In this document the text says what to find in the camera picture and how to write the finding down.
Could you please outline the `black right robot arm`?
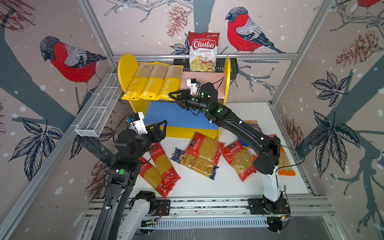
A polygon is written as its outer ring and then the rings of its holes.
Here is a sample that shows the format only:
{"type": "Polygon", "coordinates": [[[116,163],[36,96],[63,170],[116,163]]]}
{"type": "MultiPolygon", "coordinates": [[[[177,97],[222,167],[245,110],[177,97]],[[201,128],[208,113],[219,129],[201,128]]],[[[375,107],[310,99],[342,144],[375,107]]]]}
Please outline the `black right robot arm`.
{"type": "Polygon", "coordinates": [[[213,124],[231,132],[246,142],[256,154],[255,169],[264,174],[272,175],[276,172],[281,155],[281,140],[270,137],[255,130],[241,120],[230,108],[218,100],[218,90],[213,83],[201,85],[195,96],[190,90],[170,92],[169,97],[182,109],[198,110],[213,124]]]}

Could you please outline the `yellow spaghetti pack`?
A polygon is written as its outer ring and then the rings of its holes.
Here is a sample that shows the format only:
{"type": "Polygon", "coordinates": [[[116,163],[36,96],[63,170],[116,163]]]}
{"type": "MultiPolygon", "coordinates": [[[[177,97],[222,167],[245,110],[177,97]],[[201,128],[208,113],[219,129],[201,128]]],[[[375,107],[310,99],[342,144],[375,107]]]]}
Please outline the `yellow spaghetti pack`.
{"type": "Polygon", "coordinates": [[[140,99],[158,100],[169,66],[169,64],[155,62],[148,81],[140,95],[140,99]]]}
{"type": "Polygon", "coordinates": [[[139,100],[154,68],[154,63],[141,63],[122,100],[139,100]]]}
{"type": "Polygon", "coordinates": [[[179,90],[183,75],[183,66],[172,65],[168,67],[163,85],[158,95],[158,100],[170,100],[169,93],[179,90]]]}

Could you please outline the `dark blue spaghetti pack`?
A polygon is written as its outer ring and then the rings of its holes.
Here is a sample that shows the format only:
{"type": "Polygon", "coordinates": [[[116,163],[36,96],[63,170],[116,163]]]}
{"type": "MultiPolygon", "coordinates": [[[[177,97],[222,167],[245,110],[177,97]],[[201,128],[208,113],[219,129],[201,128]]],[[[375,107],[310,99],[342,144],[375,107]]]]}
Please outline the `dark blue spaghetti pack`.
{"type": "Polygon", "coordinates": [[[175,148],[171,160],[211,180],[215,179],[218,166],[175,148]]]}

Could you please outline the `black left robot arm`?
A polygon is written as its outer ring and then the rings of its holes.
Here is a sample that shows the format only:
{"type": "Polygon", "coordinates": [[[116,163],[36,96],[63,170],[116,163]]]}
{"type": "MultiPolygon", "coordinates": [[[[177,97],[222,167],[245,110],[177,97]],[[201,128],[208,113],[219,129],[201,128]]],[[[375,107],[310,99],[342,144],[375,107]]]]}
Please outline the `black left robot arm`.
{"type": "Polygon", "coordinates": [[[131,210],[124,218],[124,210],[143,163],[141,158],[155,143],[166,137],[167,121],[148,127],[141,125],[119,133],[115,142],[118,150],[110,166],[106,183],[107,198],[93,231],[93,240],[131,240],[145,216],[156,210],[156,195],[140,191],[131,203],[131,210]]]}

